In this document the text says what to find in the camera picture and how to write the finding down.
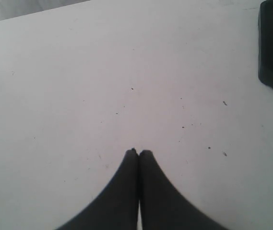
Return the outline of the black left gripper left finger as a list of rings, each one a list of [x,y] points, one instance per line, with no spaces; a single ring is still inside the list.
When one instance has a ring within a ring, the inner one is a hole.
[[[135,149],[124,158],[103,191],[60,230],[135,230],[138,222],[139,155]]]

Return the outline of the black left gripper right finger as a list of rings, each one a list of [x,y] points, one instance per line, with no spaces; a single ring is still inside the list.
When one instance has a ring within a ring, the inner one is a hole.
[[[139,155],[139,189],[144,230],[225,229],[173,186],[150,150],[143,150]]]

